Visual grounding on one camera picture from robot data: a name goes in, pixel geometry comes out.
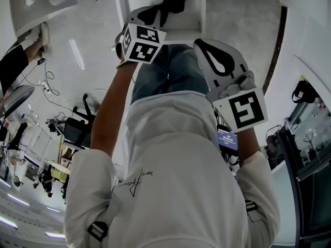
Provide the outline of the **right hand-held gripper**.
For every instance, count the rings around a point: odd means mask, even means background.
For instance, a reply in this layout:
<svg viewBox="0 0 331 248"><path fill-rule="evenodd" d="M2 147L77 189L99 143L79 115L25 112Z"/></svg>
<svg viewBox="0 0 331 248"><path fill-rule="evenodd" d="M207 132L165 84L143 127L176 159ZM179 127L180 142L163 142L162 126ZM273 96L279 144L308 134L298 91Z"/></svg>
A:
<svg viewBox="0 0 331 248"><path fill-rule="evenodd" d="M210 90L206 97L230 132L247 130L268 120L263 90L255 85L253 72L247 71L247 63L236 48L199 38L193 50ZM237 77L225 85L230 76Z"/></svg>

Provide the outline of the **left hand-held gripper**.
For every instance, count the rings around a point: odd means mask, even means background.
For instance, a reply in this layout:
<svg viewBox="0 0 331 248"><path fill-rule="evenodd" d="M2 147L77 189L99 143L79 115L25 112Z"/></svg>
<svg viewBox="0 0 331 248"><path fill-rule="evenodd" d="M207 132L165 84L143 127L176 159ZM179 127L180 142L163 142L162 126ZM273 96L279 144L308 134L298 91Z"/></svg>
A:
<svg viewBox="0 0 331 248"><path fill-rule="evenodd" d="M115 39L115 51L119 59L125 62L151 64L166 38L166 32L149 28L143 25L144 20L138 18L138 14L152 6L140 7L128 14L127 26Z"/></svg>

